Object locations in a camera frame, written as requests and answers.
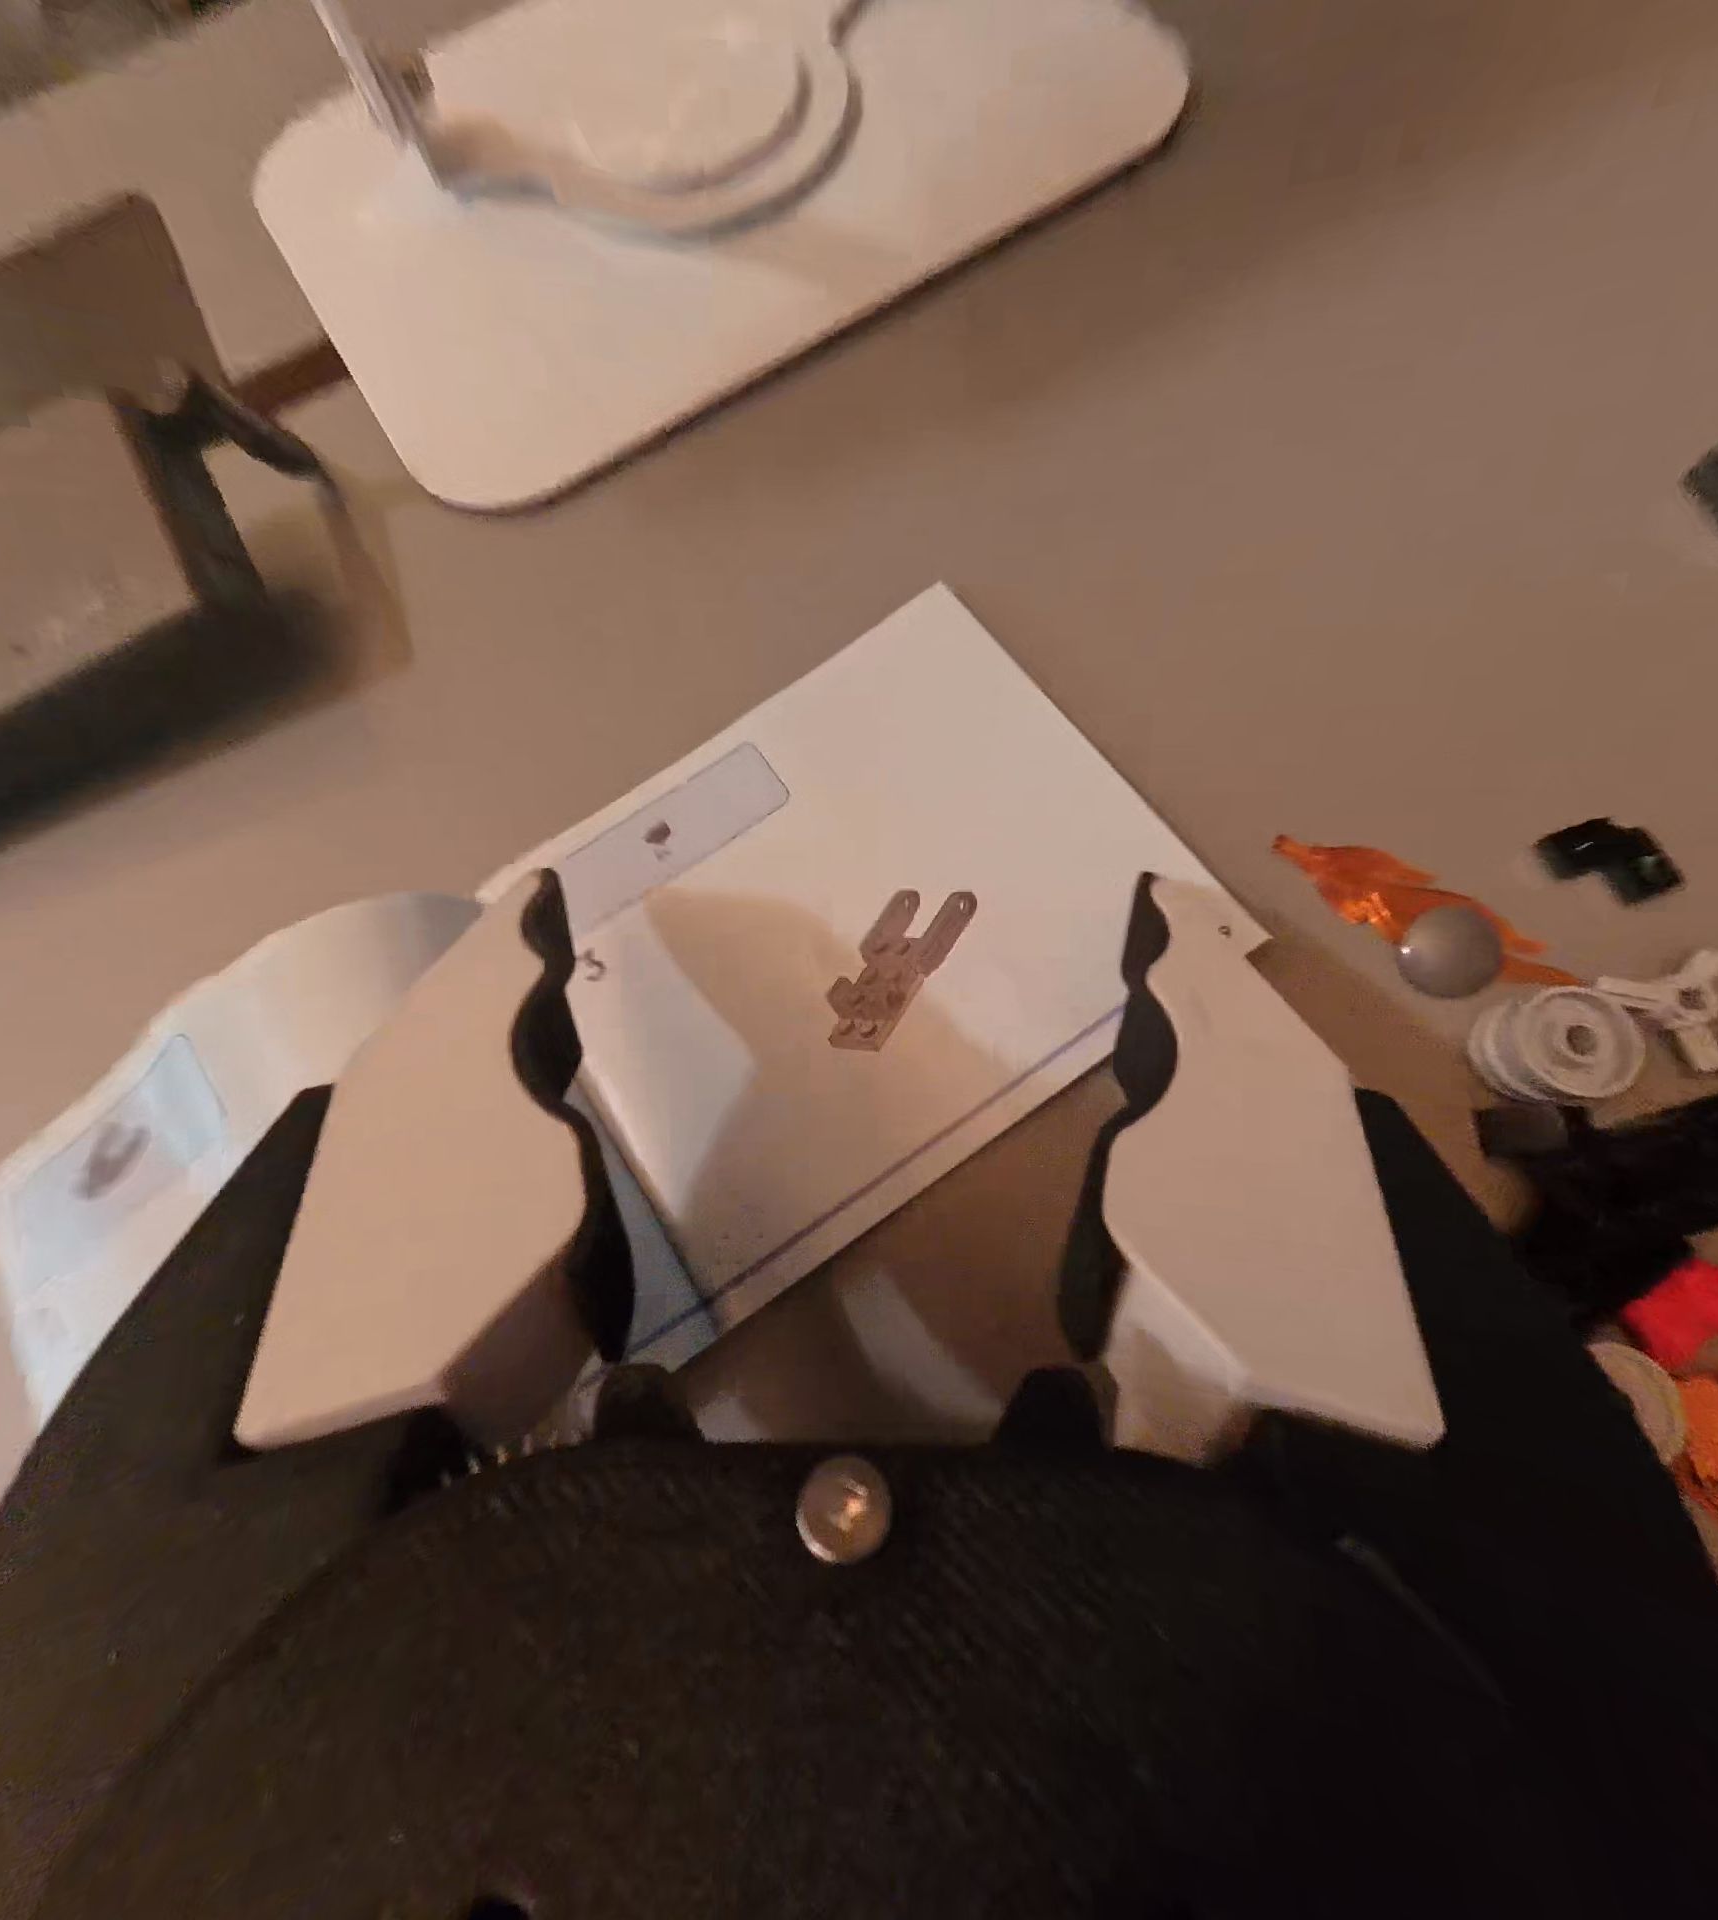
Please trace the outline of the pile of mixed lego pieces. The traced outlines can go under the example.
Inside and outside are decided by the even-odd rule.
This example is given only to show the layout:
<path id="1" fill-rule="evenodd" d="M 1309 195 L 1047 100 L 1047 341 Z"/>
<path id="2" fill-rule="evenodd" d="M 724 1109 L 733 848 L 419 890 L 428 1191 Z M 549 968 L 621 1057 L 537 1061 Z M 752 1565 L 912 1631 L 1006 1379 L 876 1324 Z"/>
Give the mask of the pile of mixed lego pieces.
<path id="1" fill-rule="evenodd" d="M 1718 1571 L 1718 952 L 1584 987 L 1640 1026 L 1637 1085 L 1590 1107 L 1487 1085 L 1472 1126 L 1480 1154 L 1529 1189 L 1519 1257 L 1632 1404 Z"/>

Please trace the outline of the light grey lego wheel hub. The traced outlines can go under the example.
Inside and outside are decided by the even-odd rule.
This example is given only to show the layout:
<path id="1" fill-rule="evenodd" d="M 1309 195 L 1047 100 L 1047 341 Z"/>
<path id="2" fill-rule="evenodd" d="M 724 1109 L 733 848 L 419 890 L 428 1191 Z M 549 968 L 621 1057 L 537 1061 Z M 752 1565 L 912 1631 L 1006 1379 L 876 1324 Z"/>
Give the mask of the light grey lego wheel hub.
<path id="1" fill-rule="evenodd" d="M 1632 1092 L 1649 1063 L 1635 1014 L 1590 986 L 1549 986 L 1487 1008 L 1467 1054 L 1505 1097 L 1583 1107 Z"/>

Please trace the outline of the transparent orange lego flame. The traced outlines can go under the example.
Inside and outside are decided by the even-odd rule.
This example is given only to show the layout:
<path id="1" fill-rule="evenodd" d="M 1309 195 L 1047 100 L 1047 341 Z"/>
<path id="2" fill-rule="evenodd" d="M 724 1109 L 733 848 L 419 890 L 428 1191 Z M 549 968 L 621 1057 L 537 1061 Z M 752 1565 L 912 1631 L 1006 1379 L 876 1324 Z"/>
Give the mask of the transparent orange lego flame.
<path id="1" fill-rule="evenodd" d="M 1498 926 L 1507 965 L 1494 986 L 1580 987 L 1579 974 L 1544 960 L 1544 946 L 1485 901 L 1441 885 L 1432 872 L 1415 867 L 1391 851 L 1361 844 L 1311 844 L 1288 833 L 1275 837 L 1275 851 L 1291 861 L 1347 923 L 1366 928 L 1392 952 L 1412 917 L 1432 906 L 1465 900 L 1480 906 Z"/>

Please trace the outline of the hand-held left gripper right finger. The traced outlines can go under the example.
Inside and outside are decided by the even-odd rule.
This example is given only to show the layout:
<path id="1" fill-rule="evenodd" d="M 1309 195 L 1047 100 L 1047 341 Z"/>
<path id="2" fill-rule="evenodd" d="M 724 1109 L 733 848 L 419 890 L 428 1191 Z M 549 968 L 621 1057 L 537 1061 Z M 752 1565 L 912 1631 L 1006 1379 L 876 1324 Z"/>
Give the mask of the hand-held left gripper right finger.
<path id="1" fill-rule="evenodd" d="M 1424 1451 L 1441 1389 L 1341 1056 L 1213 890 L 1142 874 L 1096 1136 L 1060 1265 L 1112 1445 L 1205 1466 L 1263 1417 Z"/>

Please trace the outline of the grey lego dome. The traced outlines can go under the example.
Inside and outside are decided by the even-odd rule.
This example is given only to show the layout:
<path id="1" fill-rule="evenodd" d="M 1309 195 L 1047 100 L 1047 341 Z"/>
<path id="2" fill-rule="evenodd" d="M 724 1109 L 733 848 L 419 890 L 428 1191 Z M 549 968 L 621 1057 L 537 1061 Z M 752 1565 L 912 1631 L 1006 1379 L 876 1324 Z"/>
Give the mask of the grey lego dome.
<path id="1" fill-rule="evenodd" d="M 1498 984 L 1507 944 L 1478 904 L 1453 900 L 1416 914 L 1395 946 L 1395 968 L 1418 996 L 1462 999 Z"/>

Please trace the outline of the white laptop stand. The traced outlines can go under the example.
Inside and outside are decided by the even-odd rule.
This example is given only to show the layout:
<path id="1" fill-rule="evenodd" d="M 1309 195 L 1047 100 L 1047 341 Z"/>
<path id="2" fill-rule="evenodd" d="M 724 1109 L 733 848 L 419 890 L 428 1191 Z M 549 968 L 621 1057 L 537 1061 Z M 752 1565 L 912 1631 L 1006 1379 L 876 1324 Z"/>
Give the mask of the white laptop stand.
<path id="1" fill-rule="evenodd" d="M 349 88 L 254 205 L 419 486 L 550 502 L 1153 156 L 1146 4 L 509 4 Z"/>

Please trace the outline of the instruction booklet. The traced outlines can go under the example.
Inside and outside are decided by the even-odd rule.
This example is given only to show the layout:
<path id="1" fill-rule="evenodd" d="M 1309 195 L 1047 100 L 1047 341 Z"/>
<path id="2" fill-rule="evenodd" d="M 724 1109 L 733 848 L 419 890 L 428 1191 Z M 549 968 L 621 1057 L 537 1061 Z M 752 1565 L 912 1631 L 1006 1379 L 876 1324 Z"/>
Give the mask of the instruction booklet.
<path id="1" fill-rule="evenodd" d="M 559 874 L 592 1124 L 637 1235 L 625 1356 L 678 1367 L 1116 1044 L 1139 878 L 1269 931 L 943 586 L 476 896 L 256 942 L 0 1165 L 0 1308 L 45 1425 L 291 1102 L 435 987 L 491 987 Z"/>

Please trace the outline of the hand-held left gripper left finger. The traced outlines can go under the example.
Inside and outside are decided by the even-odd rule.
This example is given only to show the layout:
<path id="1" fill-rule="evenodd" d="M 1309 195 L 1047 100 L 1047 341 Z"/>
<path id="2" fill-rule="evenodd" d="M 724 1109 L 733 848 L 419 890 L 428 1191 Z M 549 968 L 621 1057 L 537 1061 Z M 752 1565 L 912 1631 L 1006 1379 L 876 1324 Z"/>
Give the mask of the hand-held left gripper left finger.
<path id="1" fill-rule="evenodd" d="M 592 1119 L 557 872 L 438 957 L 329 1096 L 256 1356 L 244 1447 L 435 1409 L 476 1447 L 537 1437 L 623 1360 L 635 1255 Z"/>

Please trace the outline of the black curved lego piece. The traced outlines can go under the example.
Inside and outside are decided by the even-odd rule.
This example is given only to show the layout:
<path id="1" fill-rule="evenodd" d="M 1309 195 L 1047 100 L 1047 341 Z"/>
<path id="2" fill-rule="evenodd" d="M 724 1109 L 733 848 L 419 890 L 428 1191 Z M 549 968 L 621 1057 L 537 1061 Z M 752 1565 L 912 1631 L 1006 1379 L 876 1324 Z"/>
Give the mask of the black curved lego piece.
<path id="1" fill-rule="evenodd" d="M 1622 906 L 1645 906 L 1677 894 L 1687 876 L 1649 827 L 1592 818 L 1546 831 L 1532 844 L 1557 882 L 1601 880 Z"/>

